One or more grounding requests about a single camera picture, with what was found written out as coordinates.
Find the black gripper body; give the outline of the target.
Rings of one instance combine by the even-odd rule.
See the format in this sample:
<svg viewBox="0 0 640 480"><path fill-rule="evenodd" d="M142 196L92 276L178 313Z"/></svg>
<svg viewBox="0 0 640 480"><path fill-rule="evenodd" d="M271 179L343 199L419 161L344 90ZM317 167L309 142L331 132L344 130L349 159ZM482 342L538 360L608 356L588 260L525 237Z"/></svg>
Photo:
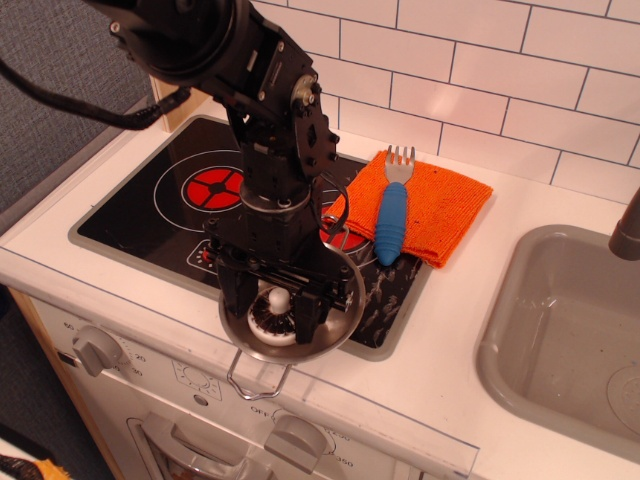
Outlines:
<svg viewBox="0 0 640 480"><path fill-rule="evenodd" d="M356 289L355 268L341 251L322 242L321 199L283 208L255 208L243 203L227 216L204 222L217 275L220 264L252 273L294 295L314 291L330 299L331 308L345 312Z"/></svg>

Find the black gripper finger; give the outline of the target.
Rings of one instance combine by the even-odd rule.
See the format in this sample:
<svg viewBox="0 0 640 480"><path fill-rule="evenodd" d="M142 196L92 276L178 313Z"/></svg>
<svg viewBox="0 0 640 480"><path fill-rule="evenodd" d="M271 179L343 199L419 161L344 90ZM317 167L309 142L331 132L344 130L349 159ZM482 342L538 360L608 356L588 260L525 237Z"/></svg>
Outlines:
<svg viewBox="0 0 640 480"><path fill-rule="evenodd" d="M330 307L330 299L317 292L301 289L296 293L293 314L297 344L312 342L318 326L325 323Z"/></svg>
<svg viewBox="0 0 640 480"><path fill-rule="evenodd" d="M246 270L220 264L218 280L222 293L222 311L229 324L246 320L249 308L258 295L258 279Z"/></svg>

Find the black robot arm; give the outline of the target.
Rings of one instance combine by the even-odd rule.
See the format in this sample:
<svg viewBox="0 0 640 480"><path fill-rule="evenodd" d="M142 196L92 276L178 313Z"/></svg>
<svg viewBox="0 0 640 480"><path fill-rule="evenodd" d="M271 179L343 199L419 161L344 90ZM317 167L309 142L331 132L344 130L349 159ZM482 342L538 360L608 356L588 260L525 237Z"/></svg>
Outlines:
<svg viewBox="0 0 640 480"><path fill-rule="evenodd" d="M205 226L225 309L245 315L258 283L292 282L296 340L348 301L352 269L321 241L338 137L311 58L247 1L98 1L120 46L151 76L222 104L241 153L241 207Z"/></svg>

